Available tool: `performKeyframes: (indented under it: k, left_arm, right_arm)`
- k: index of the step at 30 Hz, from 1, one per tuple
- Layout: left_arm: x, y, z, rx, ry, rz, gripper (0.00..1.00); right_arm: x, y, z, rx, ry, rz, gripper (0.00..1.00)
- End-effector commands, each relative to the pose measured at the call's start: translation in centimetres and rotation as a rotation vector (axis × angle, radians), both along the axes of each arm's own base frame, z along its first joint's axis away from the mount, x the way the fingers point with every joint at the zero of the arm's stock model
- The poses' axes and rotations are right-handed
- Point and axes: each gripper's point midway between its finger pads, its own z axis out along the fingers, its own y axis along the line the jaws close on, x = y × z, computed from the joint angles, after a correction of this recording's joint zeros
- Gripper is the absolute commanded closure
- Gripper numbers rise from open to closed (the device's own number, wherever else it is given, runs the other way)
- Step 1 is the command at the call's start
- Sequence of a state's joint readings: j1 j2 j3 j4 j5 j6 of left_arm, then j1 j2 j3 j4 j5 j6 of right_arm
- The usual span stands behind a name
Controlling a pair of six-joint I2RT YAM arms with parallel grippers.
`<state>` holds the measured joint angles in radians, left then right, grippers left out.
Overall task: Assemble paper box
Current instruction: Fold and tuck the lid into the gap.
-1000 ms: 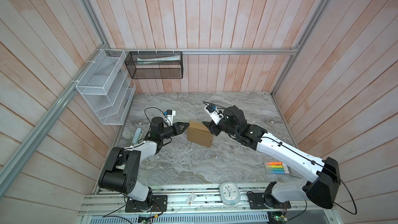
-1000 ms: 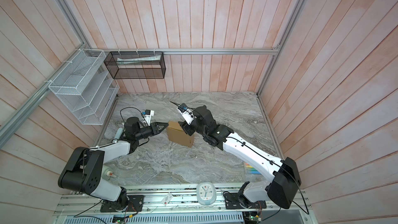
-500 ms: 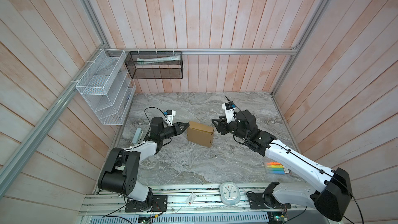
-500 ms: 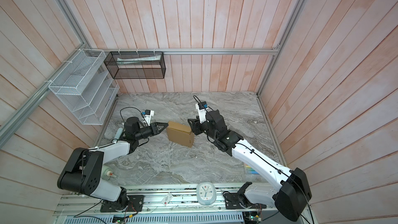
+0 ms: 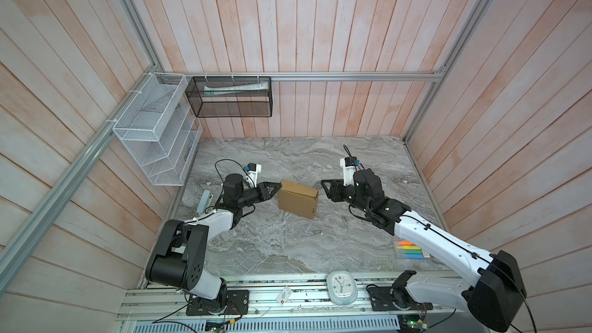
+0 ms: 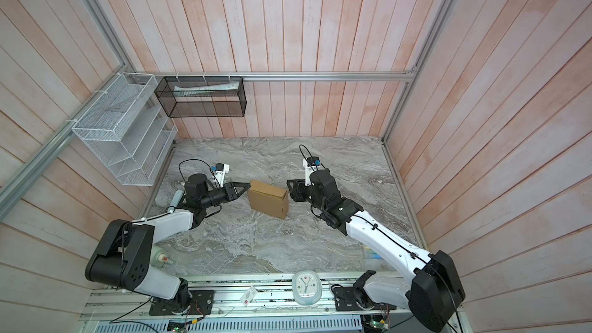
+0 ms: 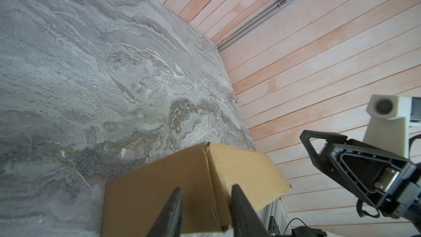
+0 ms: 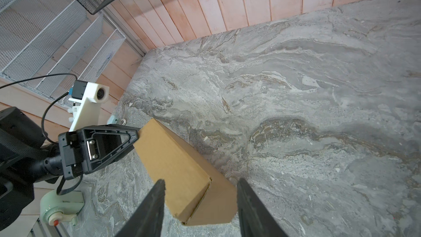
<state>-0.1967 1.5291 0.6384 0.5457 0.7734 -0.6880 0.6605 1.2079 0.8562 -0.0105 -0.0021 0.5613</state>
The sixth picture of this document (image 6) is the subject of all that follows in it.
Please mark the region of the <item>brown cardboard box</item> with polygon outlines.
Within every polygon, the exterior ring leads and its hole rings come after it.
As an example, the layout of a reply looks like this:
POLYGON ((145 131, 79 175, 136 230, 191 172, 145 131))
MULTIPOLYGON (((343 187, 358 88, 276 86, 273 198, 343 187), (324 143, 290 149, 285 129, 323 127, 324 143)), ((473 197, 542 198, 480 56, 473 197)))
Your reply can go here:
POLYGON ((288 216, 289 195, 285 188, 258 180, 250 182, 248 200, 251 209, 284 220, 288 216))

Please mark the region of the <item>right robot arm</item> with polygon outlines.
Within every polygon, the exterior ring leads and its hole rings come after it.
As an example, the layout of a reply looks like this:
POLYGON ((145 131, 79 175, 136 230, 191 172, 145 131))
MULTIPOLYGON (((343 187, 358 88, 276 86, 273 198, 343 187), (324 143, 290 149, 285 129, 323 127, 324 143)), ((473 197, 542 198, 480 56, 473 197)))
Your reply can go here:
POLYGON ((308 171, 305 179, 288 180, 287 186, 293 201, 309 203, 319 211, 317 218, 372 249, 399 272, 399 277, 389 277, 367 271, 353 286, 337 288, 339 301, 361 309, 404 308, 433 332, 444 330, 456 316, 466 293, 447 253, 432 254, 390 231, 360 204, 342 196, 328 170, 308 171))

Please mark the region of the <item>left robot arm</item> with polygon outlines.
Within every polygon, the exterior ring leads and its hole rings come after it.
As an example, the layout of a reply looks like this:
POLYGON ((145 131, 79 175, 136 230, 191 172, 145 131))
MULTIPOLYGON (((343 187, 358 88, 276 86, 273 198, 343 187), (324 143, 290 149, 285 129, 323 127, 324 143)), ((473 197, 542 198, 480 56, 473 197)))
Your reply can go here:
POLYGON ((151 265, 153 246, 196 228, 209 216, 208 209, 237 200, 250 187, 241 182, 217 186, 204 174, 190 176, 164 214, 112 221, 86 265, 86 279, 165 301, 187 299, 181 278, 151 265))

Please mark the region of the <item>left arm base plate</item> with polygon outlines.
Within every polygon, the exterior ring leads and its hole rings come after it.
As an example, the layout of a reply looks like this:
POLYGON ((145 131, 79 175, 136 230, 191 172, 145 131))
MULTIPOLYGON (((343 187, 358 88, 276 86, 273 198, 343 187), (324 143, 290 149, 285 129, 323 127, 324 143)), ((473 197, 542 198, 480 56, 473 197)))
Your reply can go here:
POLYGON ((214 290, 197 289, 184 291, 180 297, 171 300, 155 298, 149 316, 165 315, 209 315, 214 302, 214 290))

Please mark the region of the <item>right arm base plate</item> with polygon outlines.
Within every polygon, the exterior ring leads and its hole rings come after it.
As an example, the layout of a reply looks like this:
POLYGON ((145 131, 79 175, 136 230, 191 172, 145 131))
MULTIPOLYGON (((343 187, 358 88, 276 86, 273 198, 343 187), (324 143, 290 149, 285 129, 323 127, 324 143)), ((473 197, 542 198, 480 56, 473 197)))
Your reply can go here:
POLYGON ((386 311, 397 309, 395 305, 372 302, 361 288, 332 285, 330 290, 334 296, 337 311, 386 311))

